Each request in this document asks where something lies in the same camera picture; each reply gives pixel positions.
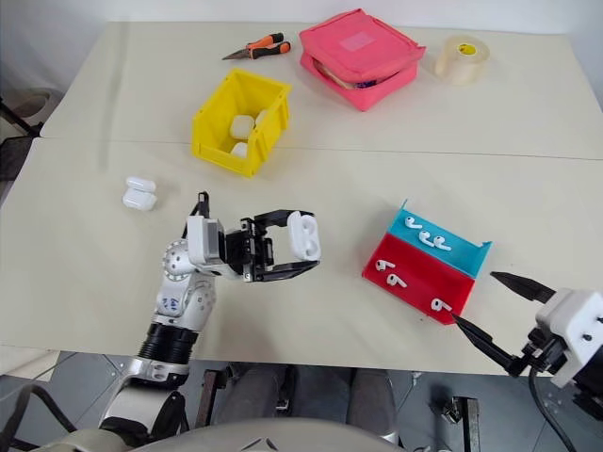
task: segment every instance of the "table surface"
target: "table surface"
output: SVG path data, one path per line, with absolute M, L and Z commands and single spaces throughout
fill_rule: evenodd
M 444 327 L 360 276 L 404 199 L 409 209 L 494 246 L 464 316 L 519 352 L 536 303 L 487 276 L 600 288 L 603 162 L 526 156 L 277 149 L 252 180 L 187 144 L 39 138 L 0 215 L 0 287 L 14 309 L 0 343 L 137 353 L 198 190 L 225 228 L 277 208 L 316 213 L 320 265 L 286 282 L 218 279 L 195 358 L 501 373 Z M 125 208 L 129 175 L 154 179 L 155 210 Z M 275 235 L 285 259 L 286 235 Z
M 450 87 L 433 62 L 446 38 L 466 32 L 401 28 L 428 48 L 418 78 L 360 113 L 300 66 L 308 26 L 110 24 L 42 136 L 189 143 L 195 112 L 241 67 L 293 85 L 281 148 L 603 158 L 603 114 L 565 36 L 472 31 L 490 47 L 487 70 Z M 220 60 L 279 30 L 290 54 Z

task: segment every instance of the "white wall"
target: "white wall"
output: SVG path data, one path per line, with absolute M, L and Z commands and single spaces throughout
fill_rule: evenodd
M 2 81 L 65 91 L 106 21 L 312 23 L 358 7 L 390 24 L 566 33 L 603 104 L 603 0 L 0 0 Z

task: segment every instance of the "yellow plastic bin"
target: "yellow plastic bin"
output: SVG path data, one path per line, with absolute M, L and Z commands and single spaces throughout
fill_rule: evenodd
M 291 86 L 242 69 L 232 69 L 192 123 L 192 153 L 239 174 L 252 177 L 286 129 Z M 236 115 L 257 117 L 268 112 L 247 140 L 247 158 L 230 154 L 241 140 L 230 136 Z

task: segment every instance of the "orange handle pliers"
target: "orange handle pliers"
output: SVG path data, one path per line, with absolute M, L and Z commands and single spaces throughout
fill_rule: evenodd
M 291 50 L 291 44 L 284 39 L 283 33 L 267 35 L 261 40 L 250 42 L 244 49 L 237 50 L 223 59 L 258 59 L 268 55 L 286 54 Z

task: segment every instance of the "gray floor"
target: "gray floor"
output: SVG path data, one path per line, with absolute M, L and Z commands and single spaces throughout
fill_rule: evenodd
M 117 384 L 126 359 L 119 356 L 61 353 L 62 363 L 48 383 L 41 383 L 59 407 L 79 428 L 93 428 Z M 194 423 L 202 390 L 204 370 L 223 368 L 224 363 L 191 364 L 191 375 L 181 392 L 187 398 L 187 415 Z M 300 386 L 303 406 L 295 408 L 307 416 L 343 420 L 345 417 L 344 369 L 309 366 L 301 375 L 312 375 Z M 526 379 L 440 373 L 391 371 L 390 376 L 399 406 L 400 435 L 406 448 L 430 445 L 432 451 L 463 450 L 460 425 L 445 423 L 433 414 L 430 404 L 448 396 L 472 396 L 480 402 L 481 450 L 484 452 L 562 452 L 563 446 L 533 405 Z M 0 377 L 0 426 L 12 410 L 16 390 L 26 380 Z M 546 403 L 574 441 L 579 452 L 603 451 L 603 427 L 584 415 L 571 403 L 568 390 L 559 391 L 539 379 Z M 33 398 L 27 409 L 18 437 L 33 444 L 44 444 L 63 435 L 63 430 L 43 405 Z

